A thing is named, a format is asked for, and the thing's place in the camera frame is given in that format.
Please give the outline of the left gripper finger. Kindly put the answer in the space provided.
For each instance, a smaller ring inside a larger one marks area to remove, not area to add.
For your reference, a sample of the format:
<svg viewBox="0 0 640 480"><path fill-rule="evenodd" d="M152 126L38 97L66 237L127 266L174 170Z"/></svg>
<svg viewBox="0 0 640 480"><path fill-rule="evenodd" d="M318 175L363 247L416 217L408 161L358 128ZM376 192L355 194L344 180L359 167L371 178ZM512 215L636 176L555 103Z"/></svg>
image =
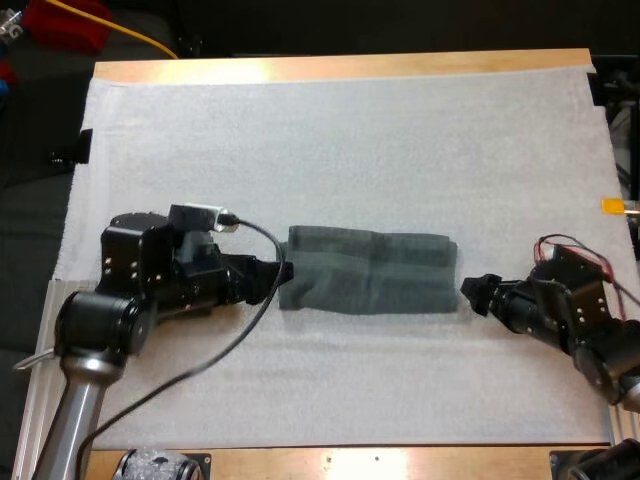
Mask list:
<svg viewBox="0 0 640 480"><path fill-rule="evenodd" d="M267 262L255 257L247 261L245 275L245 302L249 305L257 305L263 302L273 285L279 287L294 277L294 265L292 262Z"/></svg>

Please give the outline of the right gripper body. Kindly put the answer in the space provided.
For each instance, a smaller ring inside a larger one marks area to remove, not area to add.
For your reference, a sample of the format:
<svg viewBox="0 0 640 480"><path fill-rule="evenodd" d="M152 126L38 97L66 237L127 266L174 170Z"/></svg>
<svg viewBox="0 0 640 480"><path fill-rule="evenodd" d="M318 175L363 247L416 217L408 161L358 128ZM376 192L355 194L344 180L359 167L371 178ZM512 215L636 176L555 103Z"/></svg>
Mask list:
<svg viewBox="0 0 640 480"><path fill-rule="evenodd" d="M509 331L542 343L566 343L566 319L560 314L569 290L558 282L497 279L490 283L487 310Z"/></svg>

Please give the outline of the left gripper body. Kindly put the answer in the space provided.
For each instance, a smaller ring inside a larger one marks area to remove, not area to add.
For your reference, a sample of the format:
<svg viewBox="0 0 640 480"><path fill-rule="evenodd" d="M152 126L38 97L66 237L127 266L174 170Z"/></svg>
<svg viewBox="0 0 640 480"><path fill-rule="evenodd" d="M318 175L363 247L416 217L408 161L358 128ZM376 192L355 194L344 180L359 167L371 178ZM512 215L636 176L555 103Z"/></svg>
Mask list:
<svg viewBox="0 0 640 480"><path fill-rule="evenodd" d="M171 308L260 303L257 259L221 252L209 233L187 232L176 250Z"/></svg>

